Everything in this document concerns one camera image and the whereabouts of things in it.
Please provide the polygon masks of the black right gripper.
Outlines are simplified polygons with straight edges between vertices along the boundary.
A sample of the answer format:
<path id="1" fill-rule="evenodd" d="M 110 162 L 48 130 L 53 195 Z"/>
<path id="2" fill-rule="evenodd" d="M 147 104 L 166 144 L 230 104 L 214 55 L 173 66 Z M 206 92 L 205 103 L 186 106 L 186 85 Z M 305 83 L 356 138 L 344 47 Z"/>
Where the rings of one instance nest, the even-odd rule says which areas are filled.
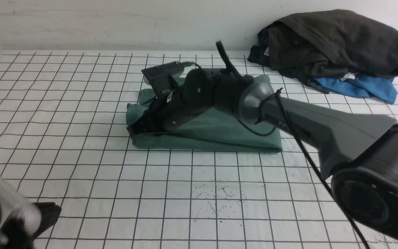
<path id="1" fill-rule="evenodd" d="M 191 70 L 183 85 L 162 98 L 127 105 L 127 130 L 137 134 L 165 134 L 215 108 L 246 123 L 255 122 L 253 77 L 233 67 Z"/>

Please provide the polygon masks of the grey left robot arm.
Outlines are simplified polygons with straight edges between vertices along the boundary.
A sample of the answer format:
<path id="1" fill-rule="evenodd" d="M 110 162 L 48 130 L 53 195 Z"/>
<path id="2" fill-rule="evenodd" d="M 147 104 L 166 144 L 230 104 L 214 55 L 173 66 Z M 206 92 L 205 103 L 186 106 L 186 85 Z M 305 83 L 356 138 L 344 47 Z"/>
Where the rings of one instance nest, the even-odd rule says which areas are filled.
<path id="1" fill-rule="evenodd" d="M 33 249 L 34 240 L 57 223 L 55 202 L 29 202 L 0 194 L 0 249 Z"/>

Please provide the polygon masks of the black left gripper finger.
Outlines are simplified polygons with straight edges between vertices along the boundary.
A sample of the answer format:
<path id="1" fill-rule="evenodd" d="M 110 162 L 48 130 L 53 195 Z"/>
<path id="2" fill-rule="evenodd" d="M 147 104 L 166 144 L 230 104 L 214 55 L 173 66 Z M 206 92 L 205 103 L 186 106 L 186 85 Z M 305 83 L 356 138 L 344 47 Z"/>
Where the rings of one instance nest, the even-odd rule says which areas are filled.
<path id="1" fill-rule="evenodd" d="M 30 206 L 30 238 L 35 239 L 56 224 L 61 207 L 54 202 L 32 202 Z"/>

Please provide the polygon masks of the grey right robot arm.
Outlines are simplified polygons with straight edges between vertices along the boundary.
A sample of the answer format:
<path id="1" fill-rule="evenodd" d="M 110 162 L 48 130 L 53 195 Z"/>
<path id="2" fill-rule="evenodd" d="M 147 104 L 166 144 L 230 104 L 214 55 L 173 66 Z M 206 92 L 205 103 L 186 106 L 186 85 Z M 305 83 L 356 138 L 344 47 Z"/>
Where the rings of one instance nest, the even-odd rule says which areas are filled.
<path id="1" fill-rule="evenodd" d="M 194 69 L 183 85 L 175 70 L 144 69 L 156 100 L 130 135 L 164 134 L 210 108 L 246 123 L 266 122 L 318 150 L 316 175 L 352 227 L 355 222 L 398 241 L 398 122 L 380 114 L 353 114 L 281 97 L 269 83 L 235 69 Z"/>

